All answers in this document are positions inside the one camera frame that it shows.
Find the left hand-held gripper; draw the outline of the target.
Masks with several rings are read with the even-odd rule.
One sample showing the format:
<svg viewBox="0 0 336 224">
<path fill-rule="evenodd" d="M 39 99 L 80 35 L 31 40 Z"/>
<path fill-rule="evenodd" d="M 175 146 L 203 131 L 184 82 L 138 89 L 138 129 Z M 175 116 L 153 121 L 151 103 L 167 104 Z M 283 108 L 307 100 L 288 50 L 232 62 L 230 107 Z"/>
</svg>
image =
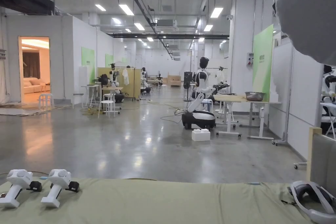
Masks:
<svg viewBox="0 0 336 224">
<path fill-rule="evenodd" d="M 4 196 L 0 197 L 1 208 L 18 208 L 20 202 L 18 197 L 24 190 L 32 192 L 41 192 L 42 184 L 33 180 L 33 172 L 25 169 L 13 169 L 7 175 L 7 181 L 11 187 Z"/>
</svg>

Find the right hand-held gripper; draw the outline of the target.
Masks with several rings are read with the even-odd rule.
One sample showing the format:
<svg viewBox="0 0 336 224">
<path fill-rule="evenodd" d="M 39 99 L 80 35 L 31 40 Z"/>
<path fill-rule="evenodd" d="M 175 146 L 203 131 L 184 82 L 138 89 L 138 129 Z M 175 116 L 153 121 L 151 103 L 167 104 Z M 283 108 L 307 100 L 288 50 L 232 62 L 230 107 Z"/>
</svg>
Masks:
<svg viewBox="0 0 336 224">
<path fill-rule="evenodd" d="M 71 172 L 65 169 L 52 169 L 49 173 L 48 180 L 51 182 L 50 192 L 41 199 L 43 206 L 47 208 L 59 208 L 60 202 L 58 197 L 62 190 L 78 193 L 80 185 L 72 180 Z"/>
</svg>

